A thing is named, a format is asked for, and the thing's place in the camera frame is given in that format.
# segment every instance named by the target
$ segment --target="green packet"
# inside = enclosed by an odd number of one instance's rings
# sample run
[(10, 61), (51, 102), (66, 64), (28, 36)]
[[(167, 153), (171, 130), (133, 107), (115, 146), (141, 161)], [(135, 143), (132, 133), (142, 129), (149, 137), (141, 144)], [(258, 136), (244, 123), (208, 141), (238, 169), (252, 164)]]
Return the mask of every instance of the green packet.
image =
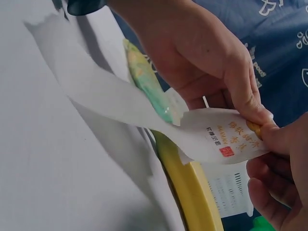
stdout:
[(153, 108), (163, 120), (172, 124), (179, 123), (180, 117), (162, 90), (148, 60), (130, 41), (124, 39), (123, 43), (133, 83), (146, 94)]

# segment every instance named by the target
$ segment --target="green plastic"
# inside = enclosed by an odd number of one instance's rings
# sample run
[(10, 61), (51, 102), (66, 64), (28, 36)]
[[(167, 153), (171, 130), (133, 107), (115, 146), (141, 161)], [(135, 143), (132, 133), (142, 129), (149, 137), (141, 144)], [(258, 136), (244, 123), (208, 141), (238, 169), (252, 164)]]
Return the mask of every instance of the green plastic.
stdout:
[(253, 224), (254, 227), (250, 231), (275, 231), (264, 217), (255, 218)]

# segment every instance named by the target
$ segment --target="fingernail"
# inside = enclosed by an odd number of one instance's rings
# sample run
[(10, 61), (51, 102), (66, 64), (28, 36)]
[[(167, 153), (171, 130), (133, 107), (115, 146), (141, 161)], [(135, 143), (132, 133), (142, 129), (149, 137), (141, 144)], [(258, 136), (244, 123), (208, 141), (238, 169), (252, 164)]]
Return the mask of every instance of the fingernail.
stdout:
[(265, 108), (265, 106), (263, 104), (261, 104), (261, 108), (265, 109), (267, 111), (267, 115), (270, 118), (270, 120), (274, 119), (274, 114), (272, 112), (270, 112), (268, 109)]

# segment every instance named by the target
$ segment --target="yellow plastic rim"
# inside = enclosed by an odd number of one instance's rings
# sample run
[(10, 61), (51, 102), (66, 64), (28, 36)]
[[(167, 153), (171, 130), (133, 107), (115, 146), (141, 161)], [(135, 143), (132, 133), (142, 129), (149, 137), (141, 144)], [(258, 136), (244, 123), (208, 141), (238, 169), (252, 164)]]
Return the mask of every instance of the yellow plastic rim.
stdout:
[(178, 148), (164, 134), (152, 131), (159, 158), (180, 201), (189, 231), (223, 231), (220, 215), (202, 167), (197, 162), (183, 165)]

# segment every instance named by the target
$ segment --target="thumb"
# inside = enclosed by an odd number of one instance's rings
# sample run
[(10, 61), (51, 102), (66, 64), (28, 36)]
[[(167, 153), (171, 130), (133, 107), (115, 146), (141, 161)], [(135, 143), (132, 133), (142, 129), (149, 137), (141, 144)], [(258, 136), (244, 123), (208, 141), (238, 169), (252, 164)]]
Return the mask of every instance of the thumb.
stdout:
[(273, 114), (262, 104), (251, 59), (247, 62), (229, 62), (224, 81), (231, 94), (234, 107), (255, 123), (266, 124)]
[(279, 128), (275, 124), (265, 124), (261, 127), (261, 136), (265, 145), (274, 153), (289, 154), (291, 125)]

